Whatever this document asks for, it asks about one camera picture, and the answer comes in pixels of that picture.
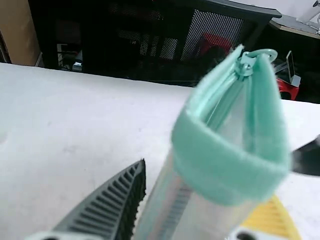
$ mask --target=white wall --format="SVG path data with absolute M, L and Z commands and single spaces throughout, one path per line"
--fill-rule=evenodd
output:
M 233 0 L 242 4 L 255 5 L 257 7 L 277 9 L 284 15 L 300 17 L 308 8 L 311 8 L 316 0 Z

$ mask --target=plastic ring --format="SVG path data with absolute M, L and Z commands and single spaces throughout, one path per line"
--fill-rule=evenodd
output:
M 261 54 L 267 54 L 269 55 L 269 60 L 270 62 L 272 63 L 278 56 L 278 53 L 276 50 L 273 50 L 273 49 L 269 49 L 269 48 L 266 48 L 266 49 L 260 49 L 260 50 L 255 50 L 255 51 L 251 51 L 251 52 L 248 52 L 246 55 L 250 58 L 256 58 L 258 55 L 261 55 Z

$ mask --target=yellow object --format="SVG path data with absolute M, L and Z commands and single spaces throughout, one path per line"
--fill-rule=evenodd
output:
M 276 196 L 258 205 L 242 226 L 289 240 L 301 240 L 287 210 Z

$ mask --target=transparent plastic bag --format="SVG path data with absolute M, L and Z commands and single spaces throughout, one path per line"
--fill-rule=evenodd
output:
M 221 240 L 291 168 L 274 50 L 239 46 L 182 109 L 134 239 Z

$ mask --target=white tabletop surface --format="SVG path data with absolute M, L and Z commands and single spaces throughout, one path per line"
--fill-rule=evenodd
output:
M 1 239 L 50 230 L 141 158 L 149 193 L 191 90 L 0 63 Z M 319 105 L 282 103 L 292 149 L 320 133 Z M 276 194 L 302 239 L 320 239 L 320 177 L 292 173 Z

